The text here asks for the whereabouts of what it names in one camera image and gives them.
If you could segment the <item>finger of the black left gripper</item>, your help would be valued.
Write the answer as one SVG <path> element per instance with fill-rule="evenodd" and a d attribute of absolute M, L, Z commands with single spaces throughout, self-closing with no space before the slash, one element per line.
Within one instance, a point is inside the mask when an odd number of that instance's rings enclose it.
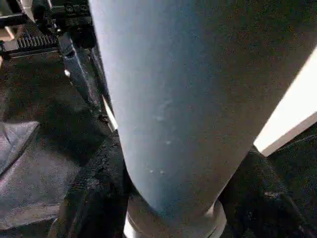
<path fill-rule="evenodd" d="M 104 115 L 112 116 L 113 115 L 113 109 L 111 104 L 111 98 L 109 95 L 109 90 L 107 86 L 106 81 L 106 75 L 104 71 L 104 66 L 101 58 L 101 54 L 99 51 L 98 46 L 94 46 L 90 49 L 91 53 L 91 62 L 92 67 L 94 68 L 95 76 L 94 76 L 94 86 L 92 89 L 92 97 L 94 104 L 97 104 L 97 101 L 99 101 L 99 104 L 101 104 L 101 101 L 103 101 L 104 104 Z"/>
<path fill-rule="evenodd" d="M 70 34 L 63 34 L 59 37 L 59 50 L 66 75 L 88 105 L 92 116 L 105 122 L 107 113 L 98 86 L 98 75 L 90 60 L 90 51 L 78 46 Z"/>

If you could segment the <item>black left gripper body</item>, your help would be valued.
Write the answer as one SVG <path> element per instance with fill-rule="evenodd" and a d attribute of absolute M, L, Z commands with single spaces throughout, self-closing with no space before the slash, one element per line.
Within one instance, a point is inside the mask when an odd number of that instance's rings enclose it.
<path fill-rule="evenodd" d="M 9 13 L 0 15 L 0 28 L 34 23 L 39 35 L 0 41 L 1 56 L 26 56 L 59 49 L 58 38 L 73 37 L 83 45 L 94 45 L 93 25 L 87 0 L 4 0 Z"/>

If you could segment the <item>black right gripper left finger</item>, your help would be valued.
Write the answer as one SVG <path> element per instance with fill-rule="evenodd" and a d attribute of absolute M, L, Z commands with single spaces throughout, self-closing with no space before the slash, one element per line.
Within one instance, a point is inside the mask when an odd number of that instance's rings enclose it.
<path fill-rule="evenodd" d="M 59 207 L 51 238 L 122 238 L 131 180 L 117 132 L 80 169 Z"/>

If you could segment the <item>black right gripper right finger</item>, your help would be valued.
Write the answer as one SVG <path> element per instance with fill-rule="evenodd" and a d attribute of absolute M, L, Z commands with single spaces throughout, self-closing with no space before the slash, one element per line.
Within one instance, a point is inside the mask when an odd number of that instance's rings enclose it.
<path fill-rule="evenodd" d="M 234 238 L 315 238 L 267 158 L 252 147 L 220 195 Z"/>

